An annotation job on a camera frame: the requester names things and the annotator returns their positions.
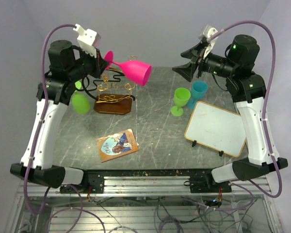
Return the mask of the pink plastic wine glass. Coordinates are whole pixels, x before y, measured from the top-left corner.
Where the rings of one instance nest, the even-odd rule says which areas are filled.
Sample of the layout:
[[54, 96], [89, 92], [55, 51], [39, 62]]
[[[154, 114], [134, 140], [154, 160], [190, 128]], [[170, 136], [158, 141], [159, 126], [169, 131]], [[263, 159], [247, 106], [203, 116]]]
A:
[[123, 63], [115, 62], [112, 51], [106, 53], [104, 60], [118, 66], [130, 81], [141, 86], [147, 84], [152, 72], [152, 65], [138, 60], [129, 60]]

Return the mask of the light green plastic wine glass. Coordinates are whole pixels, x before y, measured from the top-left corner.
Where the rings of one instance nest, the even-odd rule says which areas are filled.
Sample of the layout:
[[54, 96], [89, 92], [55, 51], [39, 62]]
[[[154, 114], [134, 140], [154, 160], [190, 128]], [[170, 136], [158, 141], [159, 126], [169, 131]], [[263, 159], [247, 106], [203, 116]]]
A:
[[86, 114], [90, 110], [90, 103], [87, 97], [81, 93], [81, 82], [75, 82], [75, 92], [72, 95], [71, 103], [76, 113]]

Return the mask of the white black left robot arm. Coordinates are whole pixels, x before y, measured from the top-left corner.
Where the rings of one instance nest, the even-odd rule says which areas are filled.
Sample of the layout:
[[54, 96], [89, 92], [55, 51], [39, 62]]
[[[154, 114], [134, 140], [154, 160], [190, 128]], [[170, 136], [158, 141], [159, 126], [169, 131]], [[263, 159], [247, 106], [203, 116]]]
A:
[[14, 176], [34, 184], [59, 188], [71, 184], [79, 193], [89, 188], [86, 170], [55, 166], [53, 150], [60, 122], [76, 91], [75, 82], [88, 76], [99, 78], [107, 68], [94, 43], [57, 40], [48, 49], [48, 72], [38, 85], [37, 109], [29, 144], [19, 163], [12, 164]]

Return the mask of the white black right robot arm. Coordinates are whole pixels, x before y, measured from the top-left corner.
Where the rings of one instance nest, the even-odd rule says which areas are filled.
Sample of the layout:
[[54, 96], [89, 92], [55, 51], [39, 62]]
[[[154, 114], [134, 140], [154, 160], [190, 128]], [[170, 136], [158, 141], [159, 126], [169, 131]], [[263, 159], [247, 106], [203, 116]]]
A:
[[224, 57], [212, 52], [206, 54], [209, 45], [209, 40], [202, 38], [197, 45], [180, 54], [182, 58], [189, 59], [189, 62], [173, 67], [172, 70], [189, 82], [193, 76], [200, 77], [204, 72], [226, 79], [227, 91], [242, 118], [248, 156], [214, 168], [211, 176], [204, 180], [204, 186], [208, 191], [215, 192], [222, 182], [252, 182], [253, 179], [274, 171], [278, 178], [278, 192], [268, 196], [277, 198], [282, 192], [280, 169], [288, 166], [288, 160], [278, 154], [268, 129], [268, 93], [264, 79], [252, 71], [260, 47], [255, 38], [245, 34], [234, 37], [226, 48]]

